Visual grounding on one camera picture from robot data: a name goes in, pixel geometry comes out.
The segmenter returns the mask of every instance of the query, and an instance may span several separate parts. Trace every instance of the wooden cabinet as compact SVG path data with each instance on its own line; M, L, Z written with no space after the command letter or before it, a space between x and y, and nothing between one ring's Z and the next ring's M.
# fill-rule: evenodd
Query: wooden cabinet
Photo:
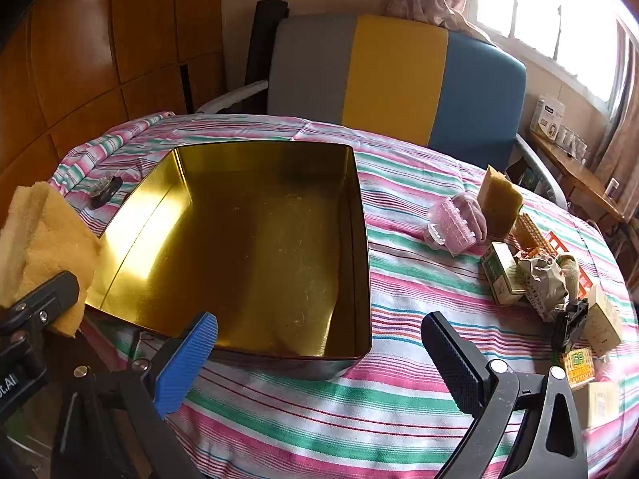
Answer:
M36 0L0 52L0 225L16 185L127 120L224 89L221 0Z

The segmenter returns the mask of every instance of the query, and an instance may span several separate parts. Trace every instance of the crumpled paper bag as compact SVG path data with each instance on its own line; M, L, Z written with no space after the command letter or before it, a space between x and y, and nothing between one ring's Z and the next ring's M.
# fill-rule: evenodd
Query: crumpled paper bag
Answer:
M545 323L554 322L557 310L562 310L566 278L552 257L538 256L518 263L524 277L526 297Z

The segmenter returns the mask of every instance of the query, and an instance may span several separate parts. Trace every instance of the cardboard packaging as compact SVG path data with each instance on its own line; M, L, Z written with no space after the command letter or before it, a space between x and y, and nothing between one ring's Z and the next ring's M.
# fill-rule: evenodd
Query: cardboard packaging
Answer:
M616 382L591 382L573 391L573 398L582 429L595 429L619 417Z
M579 389L595 379L595 366L589 347L560 354L558 364L566 371L566 378L572 390Z
M557 309L563 308L566 278L551 256L522 259L518 263L526 286L526 297L545 323L555 322Z
M524 296L526 288L521 271L506 243L493 241L480 262L498 305L509 306Z
M588 319L583 334L599 356L621 344L621 317L599 285L588 292Z
M566 106L548 95L541 95L532 114L530 129L554 141L564 118Z

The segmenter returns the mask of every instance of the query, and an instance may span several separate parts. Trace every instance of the white box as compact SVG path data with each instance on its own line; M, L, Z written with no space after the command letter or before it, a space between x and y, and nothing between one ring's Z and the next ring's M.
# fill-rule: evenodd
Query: white box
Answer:
M493 241L479 261L498 305L509 306L524 296L522 273L506 243Z
M582 429L595 429L619 417L619 385L590 382L573 391L574 406Z
M583 335L598 356L621 344L623 324L617 308L610 304L599 285L588 292L588 317Z
M541 95L537 101L535 112L532 114L530 129L554 142L565 111L566 106L557 99L548 95Z

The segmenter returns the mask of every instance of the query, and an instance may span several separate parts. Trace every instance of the chair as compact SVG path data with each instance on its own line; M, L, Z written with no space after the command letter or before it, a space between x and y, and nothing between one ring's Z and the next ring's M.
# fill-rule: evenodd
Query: chair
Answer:
M268 91L266 112L341 124L428 146L499 171L516 145L546 188L566 198L517 135L524 65L492 45L425 23L311 14L277 26L270 76L199 108L217 113Z

